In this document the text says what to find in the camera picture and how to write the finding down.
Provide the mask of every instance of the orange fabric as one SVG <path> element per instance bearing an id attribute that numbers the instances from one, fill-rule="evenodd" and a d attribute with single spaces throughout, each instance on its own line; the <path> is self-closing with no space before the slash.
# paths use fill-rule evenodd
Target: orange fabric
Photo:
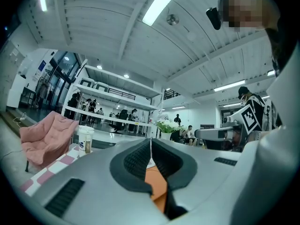
<path id="1" fill-rule="evenodd" d="M 156 166 L 146 170 L 145 182 L 152 186 L 153 195 L 151 199 L 163 213 L 165 211 L 167 183 Z"/>

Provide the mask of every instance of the pink chair cushion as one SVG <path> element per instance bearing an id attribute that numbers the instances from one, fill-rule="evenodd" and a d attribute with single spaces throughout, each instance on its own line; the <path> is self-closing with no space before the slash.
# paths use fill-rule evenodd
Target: pink chair cushion
<path id="1" fill-rule="evenodd" d="M 34 126 L 20 128 L 22 148 L 28 161 L 44 168 L 66 153 L 78 123 L 51 112 Z"/>

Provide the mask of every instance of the white shelf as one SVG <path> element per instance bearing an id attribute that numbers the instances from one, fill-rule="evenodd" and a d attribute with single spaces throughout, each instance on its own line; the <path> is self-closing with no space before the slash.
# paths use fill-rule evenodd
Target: white shelf
<path id="1" fill-rule="evenodd" d="M 130 80 L 123 76 L 89 65 L 86 65 L 85 68 L 87 69 L 90 78 L 94 79 L 96 82 L 102 82 L 109 86 L 123 89 L 146 98 L 153 98 L 158 95 L 163 95 L 162 92 L 156 91 L 151 87 L 145 86 L 144 84 Z"/>
<path id="2" fill-rule="evenodd" d="M 78 129 L 74 131 L 74 134 L 79 135 Z M 100 130 L 96 130 L 93 134 L 93 140 L 103 141 L 107 143 L 119 143 L 119 142 L 130 142 L 135 140 L 145 139 L 145 137 L 138 137 L 138 136 L 128 136 L 123 134 L 115 134 L 115 133 L 108 133 Z"/>
<path id="3" fill-rule="evenodd" d="M 74 107 L 69 107 L 69 106 L 66 106 L 65 109 L 74 111 L 76 113 L 85 114 L 87 116 L 91 116 L 91 117 L 95 117 L 95 118 L 101 118 L 101 119 L 115 121 L 115 122 L 122 122 L 122 123 L 134 124 L 134 125 L 146 126 L 146 127 L 152 127 L 153 126 L 152 123 L 135 122 L 135 121 L 128 121 L 128 120 L 123 120 L 123 119 L 118 119 L 118 118 L 103 116 L 103 115 L 100 115 L 100 114 L 97 114 L 97 113 L 87 112 L 87 111 L 80 110 L 80 109 L 77 109 L 77 108 L 74 108 Z"/>
<path id="4" fill-rule="evenodd" d="M 83 94 L 88 94 L 90 96 L 101 98 L 107 101 L 111 101 L 117 104 L 122 104 L 126 106 L 130 106 L 133 108 L 142 109 L 145 111 L 152 111 L 152 110 L 158 110 L 158 107 L 148 105 L 139 101 L 135 101 L 126 97 L 122 97 L 120 95 L 116 95 L 114 93 L 108 93 L 104 91 L 99 91 L 94 88 L 86 87 L 80 84 L 74 84 L 75 87 L 77 87 Z"/>

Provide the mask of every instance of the railing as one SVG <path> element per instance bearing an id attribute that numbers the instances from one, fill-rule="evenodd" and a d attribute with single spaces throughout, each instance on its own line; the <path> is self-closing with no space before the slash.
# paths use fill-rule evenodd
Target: railing
<path id="1" fill-rule="evenodd" d="M 125 93 L 125 92 L 121 92 L 119 90 L 116 90 L 116 89 L 112 89 L 112 88 L 109 88 L 109 93 L 114 93 L 114 94 L 117 94 L 121 97 L 125 97 L 125 98 L 129 98 L 129 99 L 132 99 L 132 100 L 135 100 L 135 96 L 134 95 L 131 95 L 129 93 Z"/>
<path id="2" fill-rule="evenodd" d="M 177 97 L 177 96 L 180 96 L 180 94 L 173 90 L 168 90 L 168 91 L 165 91 L 164 100 L 167 100 L 167 99 L 170 99 L 173 97 Z"/>

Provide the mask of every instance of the office chair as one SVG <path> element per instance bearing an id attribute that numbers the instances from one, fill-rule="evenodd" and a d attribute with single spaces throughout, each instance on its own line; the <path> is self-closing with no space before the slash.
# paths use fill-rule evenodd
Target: office chair
<path id="1" fill-rule="evenodd" d="M 119 114 L 119 119 L 126 120 L 127 117 L 128 117 L 127 110 L 123 109 Z M 122 124 L 123 124 L 122 122 L 116 122 L 116 124 L 109 124 L 109 126 L 115 129 L 113 133 L 122 134 L 122 133 L 118 133 L 118 131 L 124 130 L 124 126 L 122 126 Z"/>

